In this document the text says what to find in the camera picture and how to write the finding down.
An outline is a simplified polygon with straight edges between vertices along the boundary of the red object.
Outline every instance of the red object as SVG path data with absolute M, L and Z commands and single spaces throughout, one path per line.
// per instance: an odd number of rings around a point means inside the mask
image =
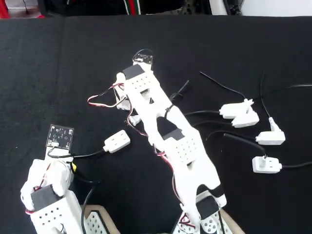
M 0 0 L 0 19 L 10 18 L 8 8 L 5 4 L 5 0 Z
M 129 0 L 129 5 L 130 5 L 130 11 L 131 15 L 136 15 L 136 5 L 135 5 L 135 0 Z

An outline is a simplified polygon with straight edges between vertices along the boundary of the black cable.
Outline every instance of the black cable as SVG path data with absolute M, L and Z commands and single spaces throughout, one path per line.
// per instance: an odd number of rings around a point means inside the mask
M 169 111 L 171 110 L 171 108 L 173 108 L 173 107 L 174 107 L 174 105 L 172 104 L 171 106 L 169 106 L 169 107 L 166 109 L 165 116 L 164 116 L 165 119 L 167 118 L 168 112 L 169 112 Z
M 211 81 L 213 81 L 214 83 L 218 84 L 219 86 L 221 86 L 222 88 L 226 89 L 226 90 L 229 90 L 229 91 L 232 91 L 234 93 L 237 93 L 239 95 L 241 95 L 244 99 L 246 98 L 245 95 L 243 95 L 241 92 L 239 91 L 236 91 L 234 89 L 230 89 L 229 87 L 226 87 L 224 86 L 223 84 L 219 83 L 218 81 L 216 81 L 215 79 L 211 78 L 209 75 L 203 73 L 203 72 L 199 72 L 200 74 L 202 74 L 203 76 L 207 77 L 208 79 L 210 79 Z
M 83 234 L 86 234 L 86 229 L 85 229 L 85 227 L 84 227 L 84 220 L 83 220 L 83 218 L 84 218 L 84 212 L 85 212 L 85 210 L 86 210 L 87 202 L 88 202 L 89 198 L 91 197 L 92 193 L 94 192 L 94 190 L 96 189 L 97 185 L 98 185 L 98 184 L 96 184 L 95 186 L 93 186 L 93 187 L 91 188 L 91 190 L 89 191 L 88 195 L 86 196 L 86 199 L 84 200 L 83 206 L 82 206 L 82 208 L 81 208 L 81 217 L 80 217 L 80 221 L 81 221 L 81 227 L 82 227 L 82 232 L 83 232 Z
M 271 91 L 268 91 L 260 96 L 257 96 L 257 97 L 254 97 L 253 100 L 257 100 L 259 98 L 262 98 L 262 97 L 265 97 L 267 95 L 270 95 L 270 94 L 274 94 L 274 93 L 278 93 L 278 92 L 281 92 L 283 90 L 287 90 L 287 89 L 293 89 L 293 88 L 307 88 L 307 87 L 312 87 L 312 84 L 294 84 L 294 85 L 291 85 L 291 86 L 286 86 L 286 87 L 283 87 L 283 88 L 278 88 L 278 89 L 273 89 Z
M 96 151 L 94 153 L 91 153 L 91 154 L 88 154 L 88 155 L 73 155 L 74 158 L 83 158 L 83 157 L 90 157 L 90 156 L 95 156 L 95 155 L 98 155 L 100 153 L 103 153 L 105 152 L 103 149 L 99 150 L 99 151 Z
M 59 232 L 60 234 L 64 231 L 64 224 L 61 223 L 61 225 L 62 225 L 62 229 Z
M 304 163 L 296 164 L 296 165 L 282 165 L 282 168 L 291 169 L 291 168 L 305 167 L 305 166 L 309 166 L 309 165 L 312 165 L 312 162 L 304 162 Z
M 135 55 L 133 55 L 132 61 L 135 61 L 136 56 L 138 54 L 140 54 L 142 51 L 149 51 L 152 55 L 154 54 L 154 52 L 152 50 L 150 50 L 150 49 L 141 49 L 141 50 L 137 51 Z
M 57 156 L 57 155 L 52 155 L 51 152 L 55 149 L 55 147 L 53 147 L 51 150 L 48 151 L 48 156 L 51 157 L 51 158 L 66 158 L 66 157 L 73 157 L 73 158 L 83 158 L 83 157 L 90 157 L 90 156 L 94 156 L 94 155 L 97 155 L 99 153 L 102 153 L 104 152 L 103 149 L 99 150 L 99 151 L 96 151 L 95 153 L 91 153 L 91 154 L 88 154 L 88 155 L 74 155 L 74 154 L 68 154 L 68 155 L 60 155 L 60 156 Z
M 265 112 L 267 113 L 268 117 L 270 118 L 270 114 L 267 110 L 267 108 L 265 107 L 264 105 L 264 101 L 263 101 L 263 95 L 262 95 L 262 91 L 263 91 L 263 81 L 266 77 L 266 74 L 265 73 L 262 73 L 262 76 L 261 76 L 261 81 L 260 81 L 260 97 L 261 97 L 261 103 L 262 103 L 262 106 L 263 106 L 263 109 L 265 110 Z
M 72 162 L 68 162 L 68 163 L 70 163 L 70 169 L 71 169 L 72 173 L 74 174 L 74 177 L 77 178 L 78 180 L 80 180 L 84 183 L 87 183 L 87 184 L 99 184 L 100 183 L 100 181 L 88 180 L 84 176 L 80 175 L 80 173 L 78 173 L 77 170 L 76 171 L 74 170 Z
M 243 138 L 243 139 L 249 139 L 249 140 L 255 140 L 254 137 L 250 137 L 250 136 L 244 136 L 244 135 L 241 135 L 241 134 L 237 134 L 235 132 L 230 132 L 230 131 L 223 131 L 223 130 L 218 130 L 218 131 L 214 131 L 212 133 L 210 133 L 207 137 L 206 137 L 206 141 L 214 134 L 216 133 L 228 133 L 228 134 L 231 134 L 233 136 L 237 136 L 237 137 L 240 137 L 240 138 Z
M 192 116 L 198 114 L 219 114 L 219 111 L 211 111 L 211 110 L 202 110 L 202 111 L 193 111 L 189 113 L 185 113 L 184 116 Z
M 205 120 L 205 121 L 198 122 L 198 123 L 191 124 L 191 125 L 192 125 L 192 127 L 196 127 L 196 126 L 198 126 L 198 125 L 202 125 L 202 124 L 205 124 L 205 123 L 215 123 L 215 124 L 222 124 L 222 125 L 232 125 L 231 123 L 226 123 L 226 122 L 221 122 L 221 121 L 215 121 L 215 120 Z
M 259 150 L 261 150 L 264 153 L 265 157 L 267 156 L 267 153 L 266 153 L 265 149 L 262 146 L 260 146 L 260 145 L 258 145 L 256 143 L 253 143 L 253 142 L 251 142 L 249 140 L 246 140 L 244 138 L 241 138 L 241 137 L 238 137 L 238 136 L 235 136 L 235 135 L 232 135 L 232 134 L 228 134 L 228 133 L 225 133 L 223 135 L 225 137 L 229 137 L 229 138 L 232 138 L 234 140 L 238 140 L 238 141 L 244 142 L 246 144 L 249 144 L 251 146 L 254 146 L 254 147 L 258 148 Z
M 26 6 L 26 3 L 25 3 L 25 0 L 23 0 L 23 3 L 24 3 L 24 5 L 25 5 L 26 14 L 28 15 L 28 9 L 27 9 L 27 6 Z
M 185 82 L 185 84 L 179 89 L 178 92 L 176 92 L 176 93 L 170 95 L 169 100 L 170 100 L 171 102 L 173 102 L 173 101 L 177 100 L 177 97 L 180 97 L 181 99 L 183 99 L 183 97 L 184 97 L 184 96 L 183 96 L 183 93 L 185 92 L 185 90 L 186 90 L 186 88 L 187 88 L 187 86 L 188 86 L 189 84 L 190 84 L 190 81 L 187 80 L 187 81 Z
M 225 234 L 224 225 L 223 225 L 222 216 L 221 216 L 221 212 L 218 211 L 218 214 L 219 214 L 219 220 L 220 220 L 220 225 L 221 225 L 222 232 L 223 232 L 223 234 Z

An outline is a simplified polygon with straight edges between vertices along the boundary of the power plug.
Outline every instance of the power plug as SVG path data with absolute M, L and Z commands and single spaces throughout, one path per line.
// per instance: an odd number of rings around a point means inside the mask
M 240 103 L 228 103 L 224 104 L 219 113 L 223 118 L 233 119 L 236 116 L 239 116 L 243 113 L 246 113 L 248 108 L 253 104 L 253 100 L 244 99 L 243 102 Z
M 253 158 L 253 172 L 274 174 L 280 172 L 282 164 L 276 157 L 256 156 Z
M 250 106 L 247 112 L 237 116 L 232 120 L 232 126 L 235 128 L 244 128 L 248 126 L 253 126 L 259 122 L 258 114 Z
M 285 140 L 284 132 L 278 127 L 272 117 L 269 118 L 271 131 L 261 132 L 255 140 L 259 145 L 281 145 Z
M 111 154 L 130 144 L 130 138 L 125 130 L 121 130 L 104 141 L 103 150 Z

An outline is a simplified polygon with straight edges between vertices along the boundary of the circuit board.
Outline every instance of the circuit board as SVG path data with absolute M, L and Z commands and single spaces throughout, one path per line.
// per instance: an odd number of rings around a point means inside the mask
M 73 128 L 51 124 L 46 147 L 70 150 L 72 146 L 73 135 Z

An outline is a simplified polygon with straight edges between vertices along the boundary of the black fabric surface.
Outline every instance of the black fabric surface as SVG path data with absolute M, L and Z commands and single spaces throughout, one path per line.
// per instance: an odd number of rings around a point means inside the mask
M 249 98 L 266 90 L 312 83 L 312 18 L 84 17 L 0 21 L 0 233 L 35 233 L 20 201 L 20 188 L 34 158 L 43 158 L 51 123 L 75 128 L 72 152 L 97 151 L 111 134 L 126 129 L 131 145 L 113 155 L 77 160 L 90 179 L 103 179 L 90 204 L 103 205 L 122 233 L 169 232 L 181 210 L 169 167 L 147 139 L 124 123 L 126 112 L 88 106 L 116 73 L 131 65 L 141 48 L 155 53 L 155 75 L 164 91 L 186 80 L 192 91 L 177 102 L 184 112 L 218 110 L 242 101 L 203 76 L 203 71 Z M 106 102 L 113 102 L 108 94 Z M 311 160 L 311 89 L 267 96 L 265 103 L 286 134 L 281 146 L 266 147 L 282 164 Z M 256 136 L 269 124 L 228 129 Z M 217 125 L 199 127 L 203 138 Z M 307 233 L 310 229 L 311 167 L 254 174 L 261 152 L 220 135 L 206 144 L 228 200 L 225 210 L 246 233 Z M 80 202 L 90 187 L 74 181 Z

